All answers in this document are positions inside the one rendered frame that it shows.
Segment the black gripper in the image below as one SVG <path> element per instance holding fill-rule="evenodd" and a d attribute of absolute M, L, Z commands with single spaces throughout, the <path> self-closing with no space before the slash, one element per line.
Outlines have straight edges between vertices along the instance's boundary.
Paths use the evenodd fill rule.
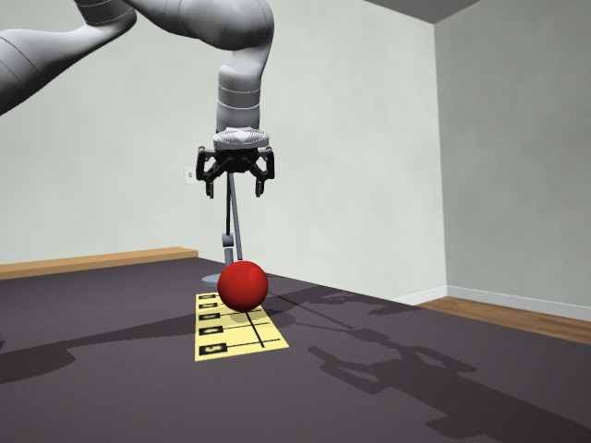
<path fill-rule="evenodd" d="M 205 162 L 208 162 L 211 157 L 213 157 L 216 162 L 207 172 L 204 172 Z M 259 157 L 262 157 L 266 162 L 266 171 L 262 171 L 256 164 Z M 196 178 L 198 181 L 202 180 L 206 182 L 206 194 L 207 196 L 210 196 L 210 198 L 213 198 L 213 181 L 224 172 L 228 172 L 229 174 L 244 174 L 246 171 L 250 171 L 257 177 L 255 189 L 257 198 L 260 198 L 260 195 L 264 192 L 265 181 L 275 177 L 274 154 L 271 147 L 267 147 L 265 150 L 258 150 L 258 148 L 241 150 L 205 150 L 203 146 L 200 146 L 198 158 Z"/>

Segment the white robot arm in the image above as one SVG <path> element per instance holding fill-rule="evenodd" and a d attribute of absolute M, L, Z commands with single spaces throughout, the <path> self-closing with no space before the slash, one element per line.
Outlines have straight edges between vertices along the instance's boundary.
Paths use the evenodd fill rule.
<path fill-rule="evenodd" d="M 213 147 L 241 150 L 269 146 L 270 136 L 259 130 L 261 77 L 274 33 L 273 13 L 266 0 L 74 2 L 86 21 L 77 30 L 0 31 L 0 116 L 88 54 L 128 32 L 137 22 L 137 10 L 162 30 L 233 51 L 219 68 L 216 129 L 221 133 L 213 137 Z"/>

